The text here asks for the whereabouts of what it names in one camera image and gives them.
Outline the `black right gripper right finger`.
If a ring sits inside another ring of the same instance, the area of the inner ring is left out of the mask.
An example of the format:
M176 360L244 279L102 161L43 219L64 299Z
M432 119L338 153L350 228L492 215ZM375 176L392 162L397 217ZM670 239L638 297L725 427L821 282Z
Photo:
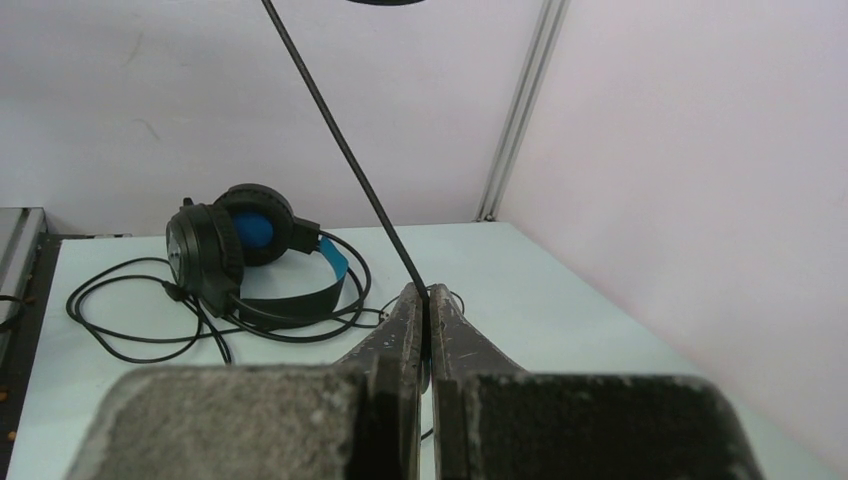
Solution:
M430 292L440 479L759 479L729 400L692 375L532 373Z

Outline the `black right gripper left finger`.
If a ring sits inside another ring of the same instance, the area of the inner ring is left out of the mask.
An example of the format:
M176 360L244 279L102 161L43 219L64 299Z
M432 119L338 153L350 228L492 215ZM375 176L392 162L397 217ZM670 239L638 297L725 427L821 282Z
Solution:
M423 303L329 365L165 366L101 401L70 479L415 479Z

